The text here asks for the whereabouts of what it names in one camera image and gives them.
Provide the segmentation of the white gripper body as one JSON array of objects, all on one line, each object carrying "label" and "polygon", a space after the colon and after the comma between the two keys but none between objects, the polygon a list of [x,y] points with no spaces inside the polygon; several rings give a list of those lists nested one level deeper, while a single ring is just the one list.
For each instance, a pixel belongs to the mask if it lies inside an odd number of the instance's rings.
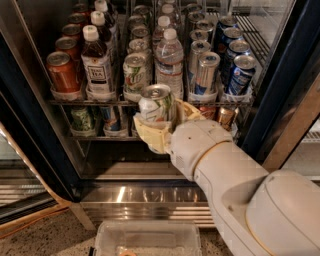
[{"label": "white gripper body", "polygon": [[230,132],[213,120],[192,120],[176,127],[171,136],[170,159],[189,181],[199,160],[214,146],[232,142]]}]

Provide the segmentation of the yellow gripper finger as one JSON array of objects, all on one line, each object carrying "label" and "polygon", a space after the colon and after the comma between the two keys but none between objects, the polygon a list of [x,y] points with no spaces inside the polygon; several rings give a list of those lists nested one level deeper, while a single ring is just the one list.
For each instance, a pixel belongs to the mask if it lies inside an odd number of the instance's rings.
[{"label": "yellow gripper finger", "polygon": [[146,121],[140,113],[133,117],[139,137],[157,154],[168,154],[172,135],[172,122]]},{"label": "yellow gripper finger", "polygon": [[176,100],[177,123],[182,124],[192,120],[204,120],[205,117],[201,112],[188,102],[181,99]]}]

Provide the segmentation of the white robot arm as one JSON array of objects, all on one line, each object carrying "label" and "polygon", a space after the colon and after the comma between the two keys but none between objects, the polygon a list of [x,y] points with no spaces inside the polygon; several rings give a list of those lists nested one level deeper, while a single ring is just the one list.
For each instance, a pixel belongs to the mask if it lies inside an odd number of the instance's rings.
[{"label": "white robot arm", "polygon": [[290,170],[268,172],[229,131],[190,104],[142,99],[137,132],[204,192],[234,256],[320,256],[320,187]]}]

